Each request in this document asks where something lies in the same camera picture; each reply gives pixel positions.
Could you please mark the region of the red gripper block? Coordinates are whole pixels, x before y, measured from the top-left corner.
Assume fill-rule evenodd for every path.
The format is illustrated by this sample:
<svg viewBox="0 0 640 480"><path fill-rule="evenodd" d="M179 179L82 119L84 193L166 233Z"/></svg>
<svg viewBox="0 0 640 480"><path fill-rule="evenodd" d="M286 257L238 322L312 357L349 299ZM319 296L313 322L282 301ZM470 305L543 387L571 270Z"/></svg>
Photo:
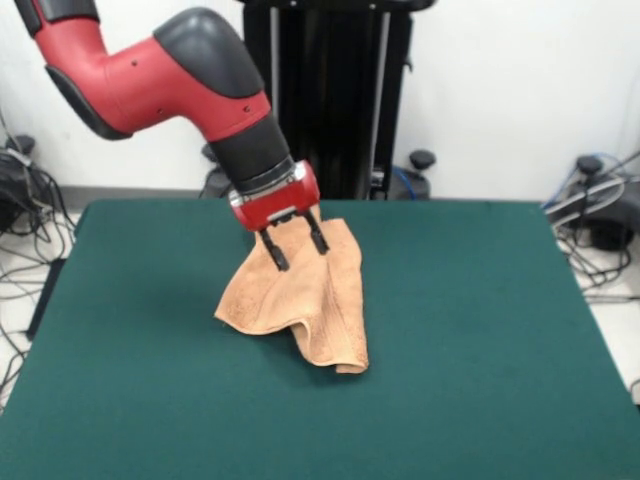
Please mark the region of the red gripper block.
<svg viewBox="0 0 640 480"><path fill-rule="evenodd" d="M259 231L262 243L279 271L287 271L289 263L265 228L288 215L305 212L303 217L310 227L311 238L318 253L328 253L328 243L310 210L319 202L320 191L307 160L296 162L293 171L283 181L254 194L241 194L232 190L228 200L240 224L248 231Z"/></svg>

